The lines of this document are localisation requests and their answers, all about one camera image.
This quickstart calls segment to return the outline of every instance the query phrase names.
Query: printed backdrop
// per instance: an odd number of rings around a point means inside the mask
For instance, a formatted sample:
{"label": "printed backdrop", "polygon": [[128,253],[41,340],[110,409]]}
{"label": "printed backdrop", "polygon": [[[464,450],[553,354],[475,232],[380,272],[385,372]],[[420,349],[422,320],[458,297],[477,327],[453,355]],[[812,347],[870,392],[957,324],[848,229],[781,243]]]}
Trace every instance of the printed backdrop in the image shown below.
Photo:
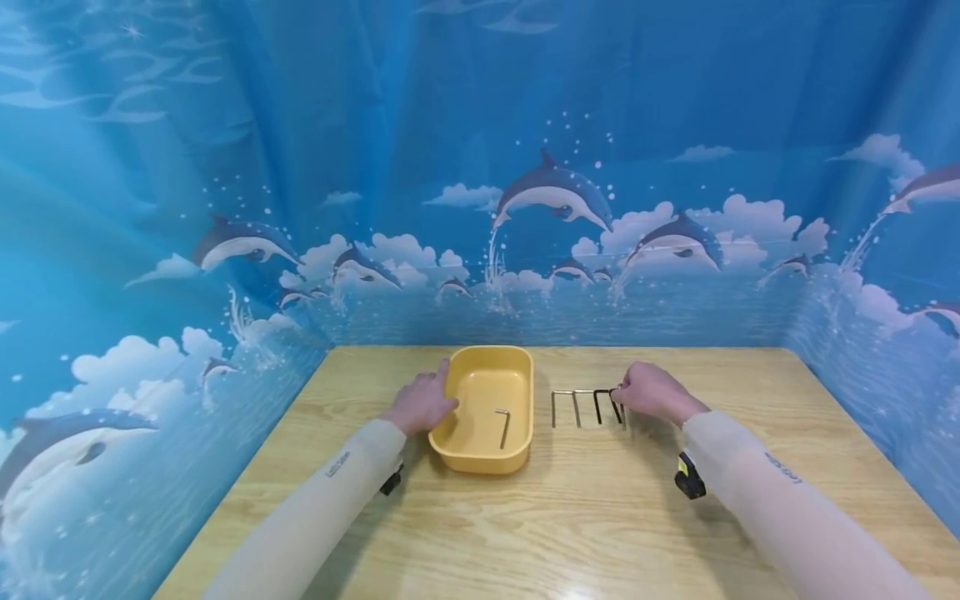
{"label": "printed backdrop", "polygon": [[338,344],[786,346],[960,535],[958,28],[4,3],[0,597],[150,597]]}

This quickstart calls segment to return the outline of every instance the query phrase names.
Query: table surface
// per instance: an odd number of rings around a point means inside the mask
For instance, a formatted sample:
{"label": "table surface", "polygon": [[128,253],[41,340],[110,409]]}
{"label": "table surface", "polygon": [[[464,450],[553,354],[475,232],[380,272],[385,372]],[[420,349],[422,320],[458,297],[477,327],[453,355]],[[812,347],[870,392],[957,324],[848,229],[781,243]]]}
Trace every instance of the table surface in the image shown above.
{"label": "table surface", "polygon": [[[339,347],[326,357],[155,599],[199,598],[244,537],[396,390],[455,348]],[[960,598],[960,543],[816,377],[780,348],[528,348],[535,433],[505,477],[445,468],[408,443],[404,483],[378,494],[304,598],[790,598],[714,497],[673,484],[681,437],[609,403],[550,392],[610,388],[633,360],[660,364],[883,543],[938,598]]]}

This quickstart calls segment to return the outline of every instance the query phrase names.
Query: plastic tray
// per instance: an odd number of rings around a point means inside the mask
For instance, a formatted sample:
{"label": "plastic tray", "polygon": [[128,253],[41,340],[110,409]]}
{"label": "plastic tray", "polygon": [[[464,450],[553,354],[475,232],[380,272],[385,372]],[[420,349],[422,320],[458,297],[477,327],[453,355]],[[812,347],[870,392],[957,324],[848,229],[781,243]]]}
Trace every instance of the plastic tray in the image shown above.
{"label": "plastic tray", "polygon": [[[534,436],[529,352],[516,346],[461,348],[450,358],[446,394],[457,397],[460,406],[428,437],[448,467],[502,475],[526,463]],[[510,422],[497,411],[509,411]]]}

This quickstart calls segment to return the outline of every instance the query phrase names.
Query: dolphin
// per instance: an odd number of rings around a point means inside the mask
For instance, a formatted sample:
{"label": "dolphin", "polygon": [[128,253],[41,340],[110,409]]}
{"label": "dolphin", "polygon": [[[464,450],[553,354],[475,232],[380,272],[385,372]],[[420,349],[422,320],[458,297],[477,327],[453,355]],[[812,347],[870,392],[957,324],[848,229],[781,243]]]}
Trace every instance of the dolphin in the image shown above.
{"label": "dolphin", "polygon": [[575,279],[581,279],[584,283],[588,281],[590,283],[596,283],[590,269],[585,267],[584,264],[576,258],[568,258],[567,260],[561,261],[550,271],[550,276],[555,276],[558,273],[573,276]]}
{"label": "dolphin", "polygon": [[353,270],[360,276],[361,281],[386,281],[398,290],[403,289],[400,280],[396,278],[396,275],[394,275],[390,269],[364,256],[364,254],[360,252],[360,249],[356,247],[356,244],[351,244],[350,248],[340,254],[334,261],[333,273],[330,275],[330,279],[336,282],[337,276],[343,269]]}
{"label": "dolphin", "polygon": [[201,379],[206,383],[206,380],[213,375],[226,375],[229,372],[238,371],[240,370],[225,360],[211,358],[206,361],[206,367],[204,367],[204,374],[201,375]]}
{"label": "dolphin", "polygon": [[461,296],[466,296],[467,298],[473,298],[473,296],[470,294],[470,291],[467,289],[467,286],[464,285],[464,282],[461,281],[460,278],[458,277],[448,279],[447,281],[444,281],[443,283],[441,283],[440,291],[442,292],[445,289],[453,290],[457,294]]}
{"label": "dolphin", "polygon": [[291,302],[296,302],[297,300],[312,300],[313,296],[301,292],[300,290],[290,290],[285,287],[280,287],[280,296],[276,300],[276,305],[280,310],[283,310],[287,304]]}
{"label": "dolphin", "polygon": [[643,251],[653,248],[670,248],[680,258],[696,256],[712,264],[717,271],[723,271],[723,249],[713,233],[700,225],[686,211],[680,211],[677,218],[644,235],[636,248],[627,256],[624,269],[642,257]]}
{"label": "dolphin", "polygon": [[500,196],[493,229],[510,220],[508,211],[543,204],[568,223],[583,217],[604,231],[613,231],[610,205],[600,188],[576,171],[559,166],[545,148],[540,148],[540,158],[540,166],[521,175]]}
{"label": "dolphin", "polygon": [[16,498],[56,468],[85,465],[117,440],[158,430],[143,415],[106,408],[50,419],[23,417],[13,426],[26,433],[0,465],[0,524]]}
{"label": "dolphin", "polygon": [[278,254],[294,264],[303,264],[279,229],[256,221],[230,221],[216,214],[210,217],[213,227],[193,249],[193,262],[204,271],[210,271],[231,256],[266,262]]}
{"label": "dolphin", "polygon": [[768,274],[760,278],[760,287],[765,286],[767,281],[769,281],[772,276],[783,270],[790,270],[807,277],[809,276],[810,272],[810,259],[806,257],[806,254],[801,254],[800,256],[794,256],[793,258],[782,260],[781,262],[777,263]]}
{"label": "dolphin", "polygon": [[938,302],[936,304],[930,304],[926,308],[921,308],[918,311],[910,313],[910,316],[916,317],[931,314],[940,315],[950,321],[950,324],[953,325],[953,337],[960,338],[960,302]]}
{"label": "dolphin", "polygon": [[464,0],[433,0],[433,2],[424,4],[416,9],[414,13],[433,12],[436,14],[460,14],[461,12],[474,11],[489,4],[509,4],[512,1],[513,0],[481,0],[480,2],[465,4]]}
{"label": "dolphin", "polygon": [[610,274],[610,271],[607,271],[606,267],[601,267],[594,271],[593,278],[596,281],[613,281],[613,276]]}
{"label": "dolphin", "polygon": [[934,201],[952,198],[960,201],[960,162],[924,173],[907,183],[899,193],[890,198],[890,203],[881,214],[912,212],[910,202]]}

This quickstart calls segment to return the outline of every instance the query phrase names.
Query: arm sleeve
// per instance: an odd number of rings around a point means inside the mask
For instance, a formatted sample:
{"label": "arm sleeve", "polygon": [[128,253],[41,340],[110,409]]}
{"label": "arm sleeve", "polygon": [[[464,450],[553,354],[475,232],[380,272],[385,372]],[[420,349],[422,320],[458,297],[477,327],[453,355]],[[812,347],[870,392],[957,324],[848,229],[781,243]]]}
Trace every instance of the arm sleeve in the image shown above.
{"label": "arm sleeve", "polygon": [[876,540],[724,413],[684,425],[686,455],[801,600],[931,598]]}
{"label": "arm sleeve", "polygon": [[406,436],[373,420],[240,545],[204,600],[300,600],[350,524],[396,471]]}

